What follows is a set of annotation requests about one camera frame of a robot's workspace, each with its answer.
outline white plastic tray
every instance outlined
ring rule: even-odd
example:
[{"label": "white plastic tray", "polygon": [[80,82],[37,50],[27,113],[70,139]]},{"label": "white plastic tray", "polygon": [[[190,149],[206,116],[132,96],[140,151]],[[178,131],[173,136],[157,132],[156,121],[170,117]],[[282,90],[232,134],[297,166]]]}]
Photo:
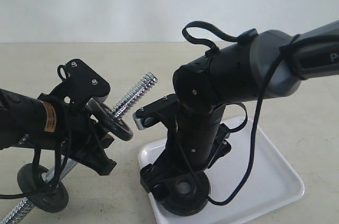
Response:
[{"label": "white plastic tray", "polygon": [[[242,117],[223,121],[230,128],[238,126]],[[219,159],[206,174],[211,183],[211,197],[223,201],[243,178],[248,164],[252,120],[240,132],[231,134],[228,141],[232,150]],[[145,145],[139,153],[140,168],[153,163],[164,150],[166,139]],[[252,173],[238,195],[226,206],[208,203],[198,214],[179,217],[169,213],[149,194],[158,224],[203,223],[239,224],[253,220],[300,199],[304,183],[269,138],[258,128]]]}]

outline sticker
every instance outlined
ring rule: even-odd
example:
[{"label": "sticker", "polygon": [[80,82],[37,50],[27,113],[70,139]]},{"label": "sticker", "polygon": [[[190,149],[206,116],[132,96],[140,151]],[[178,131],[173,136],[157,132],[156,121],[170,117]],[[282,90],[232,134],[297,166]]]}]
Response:
[{"label": "sticker", "polygon": [[42,101],[42,105],[46,110],[46,125],[44,131],[54,132],[57,126],[57,113],[51,104]]}]

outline robotic arm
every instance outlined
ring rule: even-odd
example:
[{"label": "robotic arm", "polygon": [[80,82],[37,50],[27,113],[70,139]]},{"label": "robotic arm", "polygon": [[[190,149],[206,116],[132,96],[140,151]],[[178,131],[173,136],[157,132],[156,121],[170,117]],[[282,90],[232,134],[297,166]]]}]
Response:
[{"label": "robotic arm", "polygon": [[[190,27],[209,30],[234,44],[219,49],[210,40],[190,36]],[[278,30],[258,34],[251,29],[238,37],[194,21],[183,29],[183,35],[192,44],[210,49],[174,73],[175,94],[143,107],[133,116],[140,130],[159,122],[168,129],[165,150],[140,172],[143,187],[169,212],[189,216],[201,211],[208,201],[229,203],[246,183],[263,99],[289,96],[303,80],[339,74],[339,21],[295,36]],[[238,104],[245,109],[242,102],[254,100],[258,105],[248,169],[233,194],[224,202],[216,202],[208,196],[211,188],[204,170],[231,151],[226,139],[247,121],[246,114],[238,128],[220,124],[225,107]]]}]

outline white wall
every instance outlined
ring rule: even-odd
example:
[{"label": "white wall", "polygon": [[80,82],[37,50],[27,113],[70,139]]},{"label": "white wall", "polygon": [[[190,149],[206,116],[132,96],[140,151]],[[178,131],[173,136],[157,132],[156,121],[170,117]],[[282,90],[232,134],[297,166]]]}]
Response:
[{"label": "white wall", "polygon": [[253,27],[295,34],[339,19],[338,0],[0,0],[0,5],[0,42],[183,41],[181,29],[193,20],[233,35]]}]

